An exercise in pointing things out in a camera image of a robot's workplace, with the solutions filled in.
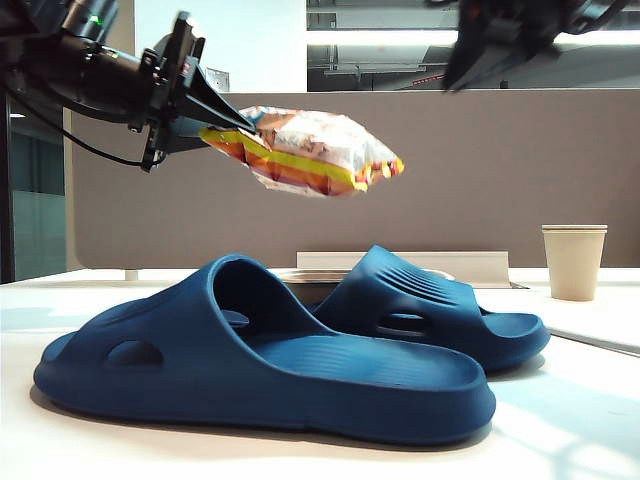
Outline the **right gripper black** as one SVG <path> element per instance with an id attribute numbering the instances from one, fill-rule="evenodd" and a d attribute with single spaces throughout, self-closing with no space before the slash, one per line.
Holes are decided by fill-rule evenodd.
<path id="1" fill-rule="evenodd" d="M 443 89 L 473 88 L 523 62 L 521 52 L 485 51 L 489 45 L 522 49 L 532 57 L 551 47 L 562 26 L 561 1 L 461 1 Z"/>

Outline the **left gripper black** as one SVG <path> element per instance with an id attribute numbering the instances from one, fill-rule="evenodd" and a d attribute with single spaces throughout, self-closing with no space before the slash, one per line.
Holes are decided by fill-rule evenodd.
<path id="1" fill-rule="evenodd" d="M 135 133 L 148 129 L 140 161 L 145 172 L 168 155 L 209 148 L 197 134 L 197 121 L 221 130 L 256 132 L 254 123 L 208 83 L 198 66 L 203 47 L 191 14 L 180 12 L 172 32 L 142 54 L 134 72 L 136 93 L 127 127 Z"/>

